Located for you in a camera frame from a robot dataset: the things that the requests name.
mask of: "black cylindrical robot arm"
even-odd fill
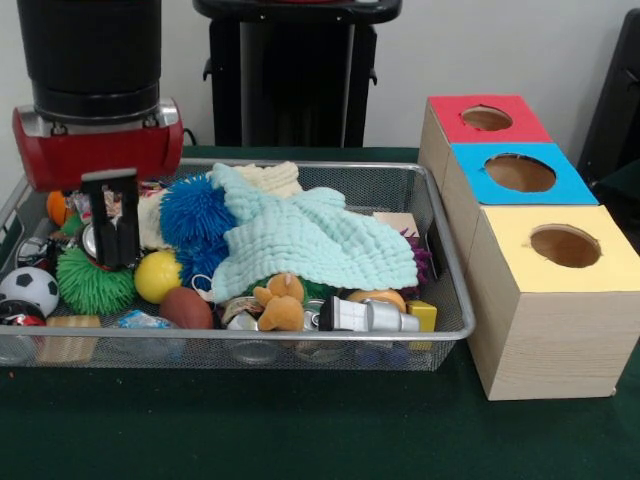
[[[79,125],[158,106],[161,0],[18,0],[35,109]]]

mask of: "green spiky ball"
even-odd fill
[[[57,277],[60,296],[79,315],[117,313],[127,308],[136,294],[131,270],[102,270],[79,248],[60,256]]]

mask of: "metal can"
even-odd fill
[[[249,313],[242,312],[231,319],[227,330],[258,332],[258,322]],[[278,343],[271,340],[227,340],[225,345],[234,360],[255,366],[274,363],[281,350]]]
[[[309,300],[304,305],[304,330],[306,332],[318,331],[320,322],[320,309],[324,300]],[[295,355],[301,360],[318,365],[334,363],[344,357],[347,352],[345,342],[327,341],[301,341],[295,345]]]

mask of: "white wall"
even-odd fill
[[[365,142],[416,145],[425,97],[519,93],[570,159],[637,0],[405,0],[378,27]]]
[[[208,21],[164,0],[162,94],[201,143],[213,141]],[[405,0],[378,26],[365,142],[417,146],[427,95],[521,93],[576,161],[623,16],[636,0]],[[21,175],[10,114],[31,102],[15,0],[0,2],[0,202]]]

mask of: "white cloth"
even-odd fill
[[[288,198],[302,191],[298,183],[298,166],[295,163],[284,162],[274,167],[257,167],[251,164],[234,168],[249,184],[265,193]]]
[[[140,229],[140,246],[148,250],[166,250],[171,248],[162,238],[160,228],[160,202],[167,193],[161,190],[148,197],[140,197],[138,201],[138,225]]]

